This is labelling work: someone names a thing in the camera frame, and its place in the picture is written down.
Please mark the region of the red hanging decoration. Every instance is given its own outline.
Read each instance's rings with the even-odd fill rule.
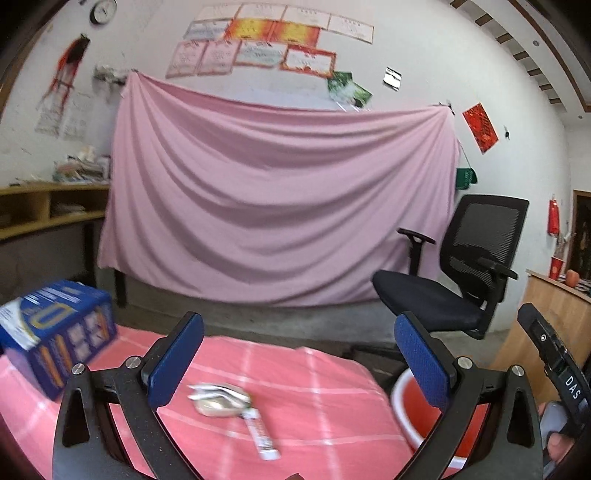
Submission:
[[[78,67],[89,44],[90,39],[85,35],[81,35],[70,44],[57,62],[56,73],[51,81],[51,85],[43,95],[41,103],[52,93],[58,92],[60,86],[63,85],[66,87],[66,92],[61,99],[61,112],[63,113],[68,97],[70,96],[70,91],[73,88]]]
[[[558,202],[552,195],[550,206],[548,207],[548,234],[558,235],[560,233],[560,214],[558,212]]]

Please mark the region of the office chair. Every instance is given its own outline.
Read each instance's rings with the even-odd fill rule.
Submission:
[[[497,304],[505,297],[507,279],[518,278],[510,267],[529,204],[527,200],[496,195],[468,194],[461,198],[441,243],[439,265],[462,296],[417,276],[423,245],[435,244],[435,240],[399,229],[398,233],[410,241],[409,273],[377,271],[372,283],[379,298],[396,316],[413,312],[428,332],[461,331],[483,339]],[[356,352],[404,362],[398,348],[363,344],[352,345],[343,357],[351,359]],[[395,380],[389,377],[379,383],[388,390]]]

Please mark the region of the pink cloth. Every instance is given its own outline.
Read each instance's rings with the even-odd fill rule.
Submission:
[[[371,299],[376,270],[408,269],[398,228],[442,240],[458,152],[446,107],[280,109],[133,73],[99,266],[232,303]],[[438,254],[425,245],[421,275]]]
[[[159,336],[119,327],[119,337],[90,365],[118,367],[143,355]],[[242,419],[201,416],[189,385],[227,382],[254,398],[281,460],[258,457]],[[0,357],[0,412],[31,463],[51,478],[58,402],[35,390]],[[388,400],[369,372],[349,360],[300,348],[224,337],[203,341],[166,407],[158,413],[189,461],[207,480],[392,480],[411,457]],[[121,408],[113,415],[134,466],[151,475]]]

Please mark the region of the chair seat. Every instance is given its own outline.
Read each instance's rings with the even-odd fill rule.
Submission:
[[[379,298],[396,315],[411,311],[428,332],[476,328],[484,311],[428,278],[380,270],[372,283]]]

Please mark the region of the blue gripper pad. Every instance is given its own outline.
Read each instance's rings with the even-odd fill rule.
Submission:
[[[449,376],[423,335],[404,313],[394,323],[394,339],[429,405],[444,410],[451,395]]]
[[[204,336],[203,319],[195,313],[176,335],[147,378],[148,405],[152,410],[170,402]]]

